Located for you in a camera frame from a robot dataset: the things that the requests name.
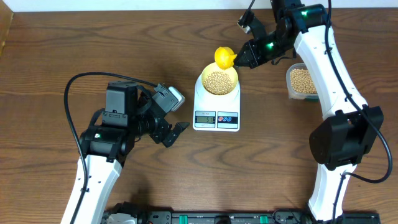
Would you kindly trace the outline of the yellow plastic measuring scoop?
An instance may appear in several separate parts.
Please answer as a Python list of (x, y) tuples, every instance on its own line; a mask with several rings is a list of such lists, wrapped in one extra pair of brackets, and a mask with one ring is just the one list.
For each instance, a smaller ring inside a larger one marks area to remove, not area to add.
[(229, 47), (219, 47), (215, 51), (215, 62), (223, 70), (231, 68), (236, 57), (237, 55)]

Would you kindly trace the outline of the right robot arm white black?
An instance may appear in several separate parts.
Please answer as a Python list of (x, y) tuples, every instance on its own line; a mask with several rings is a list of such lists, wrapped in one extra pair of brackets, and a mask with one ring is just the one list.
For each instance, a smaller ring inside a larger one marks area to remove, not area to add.
[(276, 28), (265, 30), (251, 9), (238, 26), (252, 34), (234, 59), (235, 66), (256, 68), (277, 64), (286, 51), (301, 57), (315, 85), (323, 122), (309, 137), (317, 162), (315, 186), (302, 223), (367, 223), (370, 215), (345, 216), (342, 202), (350, 177), (368, 154), (384, 115), (371, 107), (352, 82), (335, 44), (331, 7), (300, 1), (272, 1)]

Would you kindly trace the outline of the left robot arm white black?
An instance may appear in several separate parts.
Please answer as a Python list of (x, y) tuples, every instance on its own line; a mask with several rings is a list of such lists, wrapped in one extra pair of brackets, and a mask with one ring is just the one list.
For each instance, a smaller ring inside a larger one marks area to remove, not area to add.
[(158, 84), (149, 91), (137, 82), (110, 82), (106, 106), (96, 111), (78, 138), (80, 160), (62, 223), (99, 223), (127, 155), (136, 141), (149, 135), (170, 147), (188, 127), (165, 120), (185, 101), (174, 87)]

